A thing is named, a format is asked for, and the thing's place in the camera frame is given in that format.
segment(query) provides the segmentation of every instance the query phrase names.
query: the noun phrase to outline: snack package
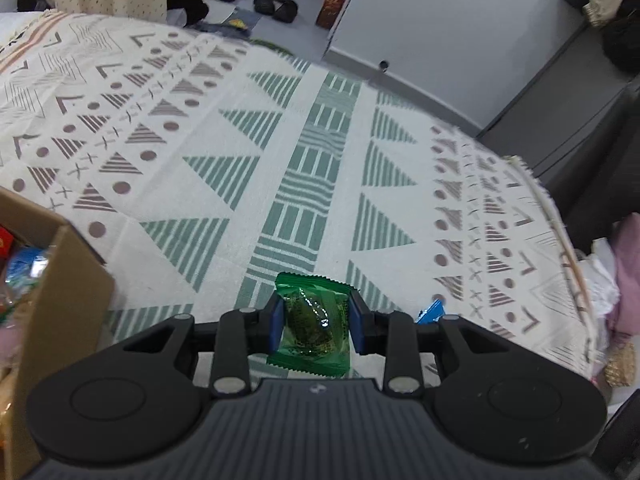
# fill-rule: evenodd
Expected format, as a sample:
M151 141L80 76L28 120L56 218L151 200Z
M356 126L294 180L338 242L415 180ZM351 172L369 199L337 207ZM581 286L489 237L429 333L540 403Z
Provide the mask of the snack package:
M15 304L37 285L48 263L46 251L34 247L21 248L9 258L0 283L0 323L5 321Z
M15 380L18 377L18 370L12 370L4 379L0 381L0 449L4 449L7 434L10 426L11 403L14 398Z
M276 292L284 299L286 324L268 364L341 377L349 371L348 298L351 287L320 276L281 272Z
M9 251L11 251L11 245L13 243L14 236L0 226L0 260L5 260L9 257Z

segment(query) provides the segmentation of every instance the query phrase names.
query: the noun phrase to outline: brown triangle pattern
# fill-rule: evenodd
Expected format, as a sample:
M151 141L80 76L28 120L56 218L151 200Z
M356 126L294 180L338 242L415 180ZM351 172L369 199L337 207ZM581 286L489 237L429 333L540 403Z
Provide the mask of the brown triangle pattern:
M517 207L513 208L521 217L521 220L518 220L515 225L517 227L520 227L521 225L526 225L526 224L530 224L531 222L533 222L533 218L531 218L528 214L526 214L524 211L521 211L520 209L518 209Z
M138 170L138 168L136 168L119 153L114 153L113 156L102 165L102 167L100 168L100 173L142 174L142 172Z
M180 108L175 105L172 105L166 99L162 99L156 107L149 112L149 115L171 115L178 117L187 117L187 114L184 113Z
M155 68L164 68L166 62L171 59L171 56L158 56L158 57L145 57L142 61L149 63L149 65Z
M171 50L182 50L189 44L188 41L161 41L160 43Z
M462 276L441 276L434 280L444 285L454 298L462 301Z
M486 266L489 273L512 270L512 267L508 266L506 263L504 263L502 260L491 253L486 254Z
M60 151L66 158L71 158L74 156L80 148L82 148L86 142L84 140L75 140L75 139L60 139L58 137L54 137L53 143L59 147Z
M46 193L49 186L53 184L53 181L56 179L56 173L59 170L54 168L31 168L28 167L29 173L38 184L41 192Z
M497 215L506 215L506 211L490 196L484 196L484 212Z
M95 211L106 211L115 213L116 210L106 201L97 189L91 184L87 184L80 198L74 204L74 209L92 209Z
M510 183L507 184L507 187L519 187L522 186L521 183L518 182L518 180L508 171L505 171L504 174L507 176L507 178L509 180L511 180Z
M505 339L513 339L514 337L516 337L513 332L510 332L493 319L489 320L489 330L491 330L491 332L493 332L495 335L499 335L500 337L503 337Z
M166 144L166 141L144 124L139 124L126 140L126 144Z
M153 76L151 74L143 74L143 73L132 73L125 74L129 81L131 81L138 88L142 88L147 81L149 81Z
M488 178L481 176L480 182L482 182L482 187L484 187L485 189L488 189L489 191L493 191L496 193L500 192L500 190L497 187L495 187L494 184Z
M443 213L443 215L447 217L447 220L449 220L449 223L458 231L462 229L462 211L457 209L448 209L446 207L437 207L436 209Z
M198 63L193 70L190 72L191 75L203 75L203 76L217 76L222 77L222 74L218 72L215 68L209 66L206 63Z
M480 168L481 170L491 171L492 173L495 173L494 168L492 168L489 163L481 156L476 157L476 162L478 163L478 168Z
M505 242L508 240L505 235L489 224L489 222L484 224L484 239L487 242Z
M437 158L436 161L449 168L456 175L460 174L460 164L458 161L453 160L452 158Z
M186 79L180 81L173 90L171 90L172 94L195 94L195 95L204 95L204 92L200 90L196 85L190 83Z
M493 285L489 285L489 306L500 306L513 303L513 300Z
M452 182L450 180L436 180L447 192L456 200L462 197L462 182Z
M122 108L126 102L131 99L133 94L100 94L104 97L108 103L115 106L117 109Z
M155 36L156 34L154 32L150 32L149 34L135 34L133 36L130 36L130 38L133 40L133 42L137 45L142 47L142 41L140 41L138 38L149 38L151 36Z
M453 153L454 155L458 154L458 144L455 140L435 139L433 142L437 142L439 145L444 146L445 148L448 148L451 151L451 153Z
M236 56L229 54L226 50L220 48L217 45L214 47L214 49L211 51L211 53L207 57L221 57L223 59L232 59L234 61L238 61L238 58Z
M56 97L56 102L58 103L58 107L62 114L65 115L68 112L65 106L65 101L75 101L76 99L82 99L83 97L83 95L76 95L73 97Z
M106 123L109 118L110 116L108 115L78 115L78 119L80 119L93 133L103 127L104 123Z
M95 69L102 76L102 79L107 79L109 77L109 74L107 74L105 68L113 68L114 66L122 66L122 63L113 63L113 64L108 64L108 65L96 65Z
M459 264L462 263L462 242L453 240L436 240L447 251L449 255Z

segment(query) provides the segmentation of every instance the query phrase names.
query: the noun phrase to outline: green candy wrapper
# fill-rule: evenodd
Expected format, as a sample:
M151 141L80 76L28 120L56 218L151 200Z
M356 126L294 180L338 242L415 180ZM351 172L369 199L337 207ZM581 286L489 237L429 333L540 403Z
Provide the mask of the green candy wrapper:
M351 287L320 276L281 272L276 291L284 299L287 322L280 347L267 363L330 377L347 373Z

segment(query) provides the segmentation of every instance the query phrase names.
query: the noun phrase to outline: bed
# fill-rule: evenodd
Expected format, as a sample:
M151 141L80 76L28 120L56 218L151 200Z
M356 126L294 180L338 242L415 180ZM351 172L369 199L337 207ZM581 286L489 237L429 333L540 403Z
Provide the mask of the bed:
M107 261L111 340L178 313L260 308L288 270L348 282L385 312L441 299L591 376L574 251L519 159L367 84L211 34L48 11L0 48L0 186L70 219ZM351 365L382 376L377 356ZM302 375L263 356L251 373Z

